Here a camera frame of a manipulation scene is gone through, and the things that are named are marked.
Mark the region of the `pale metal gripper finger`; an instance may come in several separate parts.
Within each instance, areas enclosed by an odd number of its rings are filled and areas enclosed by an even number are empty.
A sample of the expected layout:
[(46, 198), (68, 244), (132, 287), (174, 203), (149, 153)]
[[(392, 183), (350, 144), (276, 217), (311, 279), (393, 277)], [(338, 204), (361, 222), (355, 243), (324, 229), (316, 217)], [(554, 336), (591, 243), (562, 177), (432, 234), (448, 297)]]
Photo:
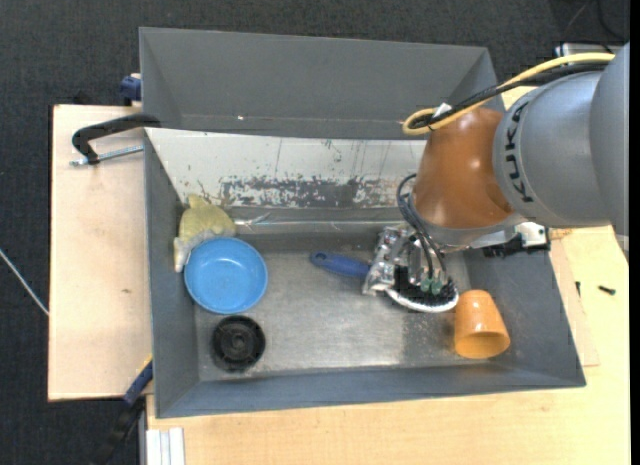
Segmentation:
[(376, 261), (394, 261), (398, 255), (401, 232), (398, 229), (383, 229), (378, 235)]
[(371, 263), (369, 271), (362, 284), (361, 293), (376, 296), (395, 285), (395, 265), (383, 260)]

